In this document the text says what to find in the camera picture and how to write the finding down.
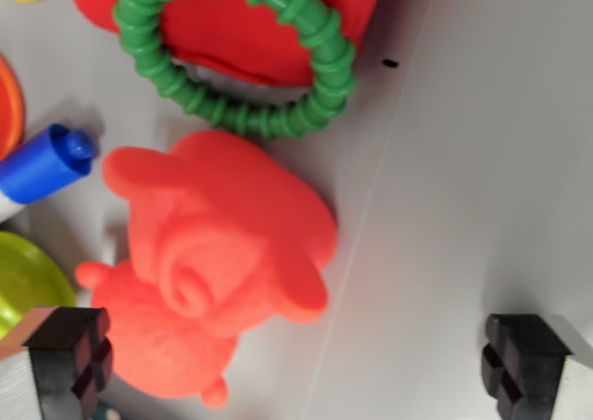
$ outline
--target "marker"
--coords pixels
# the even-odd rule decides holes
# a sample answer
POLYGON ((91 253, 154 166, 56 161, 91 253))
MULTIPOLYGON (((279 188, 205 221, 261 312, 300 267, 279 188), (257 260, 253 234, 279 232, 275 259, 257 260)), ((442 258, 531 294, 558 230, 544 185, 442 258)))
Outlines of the marker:
POLYGON ((54 123, 0 162, 0 222, 91 172, 95 143, 54 123))

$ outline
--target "lime green plate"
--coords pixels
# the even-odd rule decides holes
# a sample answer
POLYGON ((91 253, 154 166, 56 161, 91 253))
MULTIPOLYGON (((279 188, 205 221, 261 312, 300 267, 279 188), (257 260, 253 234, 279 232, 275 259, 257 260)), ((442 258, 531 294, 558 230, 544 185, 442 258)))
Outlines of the lime green plate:
POLYGON ((35 306, 75 306, 64 274, 37 246, 0 232, 0 338, 35 306))

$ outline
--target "red toy part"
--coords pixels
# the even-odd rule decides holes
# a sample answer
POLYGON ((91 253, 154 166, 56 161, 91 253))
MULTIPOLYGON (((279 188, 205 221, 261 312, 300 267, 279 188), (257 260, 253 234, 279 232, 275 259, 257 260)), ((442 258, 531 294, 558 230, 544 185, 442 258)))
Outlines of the red toy part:
MULTIPOLYGON (((75 0, 97 26, 116 32, 111 11, 117 0, 75 0)), ((324 0, 342 15, 344 35, 360 47, 377 0, 324 0)), ((173 54, 235 78, 270 85, 309 85, 309 52, 291 26, 280 26, 265 6, 246 0, 173 0, 163 33, 173 54)))
POLYGON ((120 356, 114 369, 137 388, 161 397, 199 392, 223 404, 221 373, 234 339, 222 338, 274 314, 306 323, 325 311, 321 270, 336 247, 332 215, 256 146, 195 133, 170 154, 118 149, 104 176, 130 203, 133 267, 84 264, 78 278, 96 288, 93 304, 109 310, 120 356), (145 366, 164 350, 178 359, 166 358, 169 371, 145 366))
POLYGON ((95 290, 93 305, 109 312, 113 368, 124 380, 159 397, 201 394, 210 407, 226 402, 222 372, 236 337, 215 338, 195 320, 172 312, 156 288, 138 280, 129 261, 114 269, 87 262, 76 274, 95 290))

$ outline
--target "orange plastic plate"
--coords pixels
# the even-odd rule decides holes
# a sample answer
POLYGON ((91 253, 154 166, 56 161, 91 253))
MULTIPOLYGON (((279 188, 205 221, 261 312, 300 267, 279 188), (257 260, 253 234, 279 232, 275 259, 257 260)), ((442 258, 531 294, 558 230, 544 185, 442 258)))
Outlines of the orange plastic plate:
POLYGON ((0 159, 5 158, 19 143, 23 115, 19 82, 0 57, 0 159))

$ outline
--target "black dot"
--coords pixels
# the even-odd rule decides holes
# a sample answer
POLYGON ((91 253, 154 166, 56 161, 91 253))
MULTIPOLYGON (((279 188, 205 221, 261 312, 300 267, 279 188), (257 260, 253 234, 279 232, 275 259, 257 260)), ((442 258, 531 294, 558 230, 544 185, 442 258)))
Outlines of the black dot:
POLYGON ((394 60, 390 60, 389 58, 386 58, 385 60, 383 60, 383 64, 385 66, 387 66, 388 68, 397 68, 399 66, 399 63, 397 63, 394 60))

